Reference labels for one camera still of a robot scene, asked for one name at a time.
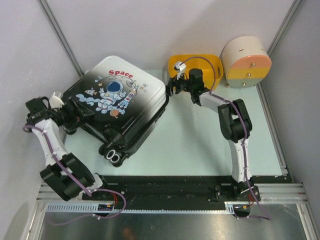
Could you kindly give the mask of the space print kids suitcase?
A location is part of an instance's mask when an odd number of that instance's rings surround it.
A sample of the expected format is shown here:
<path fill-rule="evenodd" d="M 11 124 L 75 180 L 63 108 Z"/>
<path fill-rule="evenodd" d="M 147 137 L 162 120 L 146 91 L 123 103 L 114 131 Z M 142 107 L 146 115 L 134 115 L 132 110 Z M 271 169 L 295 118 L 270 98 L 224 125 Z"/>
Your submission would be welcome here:
<path fill-rule="evenodd" d="M 120 167 L 155 128 L 169 102 L 162 80 L 110 55 L 63 94 L 92 111 L 82 128 L 102 142 L 98 152 Z"/>

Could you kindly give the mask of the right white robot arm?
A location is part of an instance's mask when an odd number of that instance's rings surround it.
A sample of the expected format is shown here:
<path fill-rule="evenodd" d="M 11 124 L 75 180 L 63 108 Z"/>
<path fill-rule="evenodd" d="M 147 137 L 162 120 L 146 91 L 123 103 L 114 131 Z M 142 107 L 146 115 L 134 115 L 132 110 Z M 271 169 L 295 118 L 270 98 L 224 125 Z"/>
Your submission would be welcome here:
<path fill-rule="evenodd" d="M 221 133 L 230 147 L 232 173 L 231 184 L 221 186 L 215 192 L 242 201 L 248 196 L 254 185 L 251 182 L 252 175 L 248 160 L 248 143 L 253 124 L 244 101 L 242 99 L 229 100 L 205 87 L 203 72 L 199 68 L 191 69 L 188 78 L 184 73 L 169 78 L 166 93 L 173 96 L 182 91 L 190 94 L 193 104 L 218 114 Z"/>

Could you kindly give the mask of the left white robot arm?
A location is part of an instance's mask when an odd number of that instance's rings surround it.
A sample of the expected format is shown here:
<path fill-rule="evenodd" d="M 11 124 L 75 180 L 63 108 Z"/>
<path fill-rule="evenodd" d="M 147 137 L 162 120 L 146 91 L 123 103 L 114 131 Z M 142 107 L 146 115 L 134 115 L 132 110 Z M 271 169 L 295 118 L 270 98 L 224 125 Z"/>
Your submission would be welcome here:
<path fill-rule="evenodd" d="M 68 152 L 60 135 L 60 127 L 72 134 L 94 117 L 94 112 L 73 97 L 62 99 L 62 93 L 33 98 L 26 102 L 29 113 L 23 131 L 33 133 L 42 147 L 45 169 L 42 180 L 64 201 L 84 192 L 100 200 L 110 196 L 111 188 L 97 173 L 92 173 L 73 153 Z"/>

